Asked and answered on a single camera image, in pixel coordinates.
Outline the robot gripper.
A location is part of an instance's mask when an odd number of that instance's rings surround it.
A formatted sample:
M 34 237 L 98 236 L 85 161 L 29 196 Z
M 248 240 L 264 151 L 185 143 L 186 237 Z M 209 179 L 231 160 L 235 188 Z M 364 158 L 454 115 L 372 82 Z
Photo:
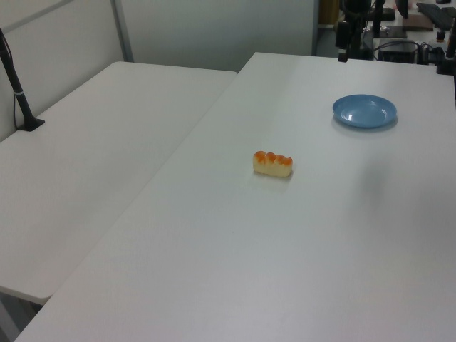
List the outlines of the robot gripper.
M 348 60 L 348 48 L 351 42 L 351 24 L 348 21 L 339 21 L 336 26 L 336 47 L 338 61 L 345 63 Z

